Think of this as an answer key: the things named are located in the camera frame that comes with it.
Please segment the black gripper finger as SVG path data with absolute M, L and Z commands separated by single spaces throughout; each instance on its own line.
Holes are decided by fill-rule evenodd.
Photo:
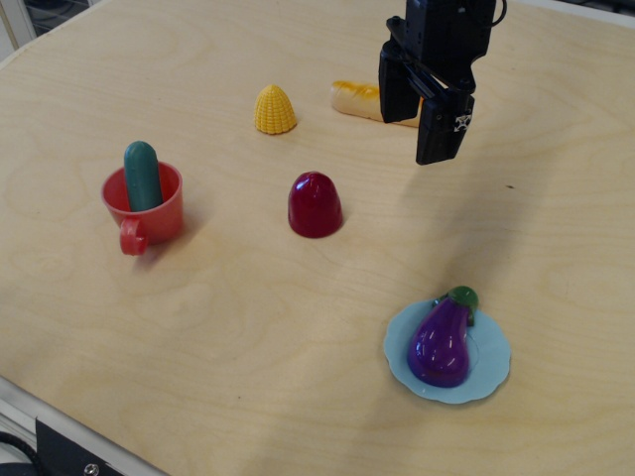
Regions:
M 414 119 L 421 96 L 410 82 L 408 69 L 397 60 L 381 59 L 379 65 L 380 111 L 385 123 Z
M 474 98 L 449 92 L 423 101 L 416 162 L 430 165 L 454 159 L 471 123 Z

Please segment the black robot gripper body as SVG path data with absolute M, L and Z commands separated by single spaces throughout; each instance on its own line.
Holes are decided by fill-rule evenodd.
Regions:
M 473 63 L 487 53 L 496 26 L 494 1 L 408 1 L 386 21 L 381 59 L 400 61 L 420 96 L 472 94 Z

